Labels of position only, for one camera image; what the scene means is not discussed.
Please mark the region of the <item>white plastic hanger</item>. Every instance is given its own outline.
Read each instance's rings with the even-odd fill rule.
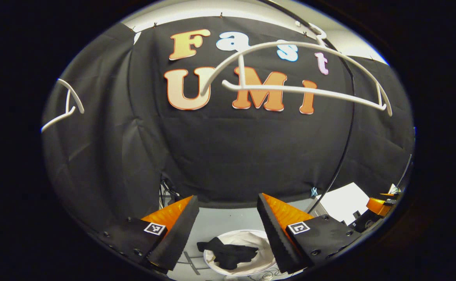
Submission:
[[[222,82],[222,85],[224,87],[226,87],[227,89],[231,89],[232,91],[265,89],[265,90],[280,90],[280,91],[285,91],[285,92],[296,92],[296,93],[302,93],[302,94],[304,94],[306,92],[311,92],[318,96],[328,96],[330,98],[338,98],[339,100],[352,101],[353,103],[360,103],[362,105],[367,105],[369,107],[373,107],[373,108],[375,108],[377,110],[381,110],[381,111],[384,111],[387,108],[388,115],[392,116],[392,109],[390,106],[389,98],[385,94],[383,87],[380,85],[380,83],[377,81],[377,79],[370,73],[370,71],[368,71],[361,64],[356,62],[354,59],[351,59],[350,57],[348,57],[346,55],[343,55],[335,50],[332,50],[332,49],[326,47],[325,43],[323,42],[323,39],[326,38],[326,33],[323,30],[321,30],[320,28],[318,28],[317,26],[312,25],[312,24],[310,24],[310,25],[311,25],[311,27],[316,29],[316,30],[313,30],[314,32],[316,32],[316,33],[320,32],[320,34],[317,34],[317,36],[316,36],[319,44],[305,43],[305,42],[299,42],[299,41],[289,41],[285,44],[293,44],[296,46],[323,50],[327,53],[337,55],[337,56],[341,57],[342,59],[345,59],[348,62],[354,64],[359,69],[361,69],[364,73],[366,73],[367,76],[370,77],[374,81],[374,83],[376,85],[378,98],[379,98],[378,103],[373,103],[371,101],[367,101],[363,98],[358,98],[356,96],[350,96],[348,94],[342,94],[342,93],[334,92],[334,91],[326,91],[326,90],[322,90],[322,89],[310,89],[310,88],[306,88],[306,87],[277,86],[277,85],[246,85],[245,84],[245,68],[244,68],[245,64],[244,64],[243,56],[248,53],[260,50],[260,49],[283,45],[281,42],[268,42],[268,43],[257,44],[257,45],[251,46],[248,49],[245,49],[245,50],[239,51],[237,53],[234,53],[233,55],[230,55],[227,59],[225,59],[223,62],[221,62],[214,69],[214,72],[212,73],[212,75],[210,75],[210,77],[205,82],[205,84],[202,85],[201,91],[200,91],[201,96],[204,96],[206,94],[208,87],[214,81],[214,79],[217,77],[217,75],[219,75],[221,73],[221,71],[223,71],[223,69],[225,69],[229,64],[231,64],[232,62],[235,61],[235,59],[238,58],[238,67],[240,69],[240,75],[239,75],[240,85],[233,85],[230,82],[228,82],[227,80],[223,80],[223,82]]]
[[[53,125],[54,123],[62,120],[62,119],[65,119],[67,117],[69,117],[70,115],[72,115],[74,112],[75,112],[75,107],[72,107],[69,111],[69,102],[70,102],[70,95],[73,96],[73,99],[75,100],[76,104],[77,104],[77,107],[78,107],[78,110],[81,114],[84,114],[84,107],[82,106],[82,102],[80,102],[80,99],[78,98],[77,94],[75,93],[75,90],[70,86],[70,84],[68,84],[65,80],[62,80],[62,79],[58,79],[57,80],[57,83],[60,83],[61,85],[65,86],[67,89],[68,89],[68,92],[67,92],[67,101],[65,103],[65,113],[54,118],[53,120],[47,122],[42,128],[41,128],[41,133],[44,132],[44,130],[46,130],[47,128],[49,128],[51,125]]]

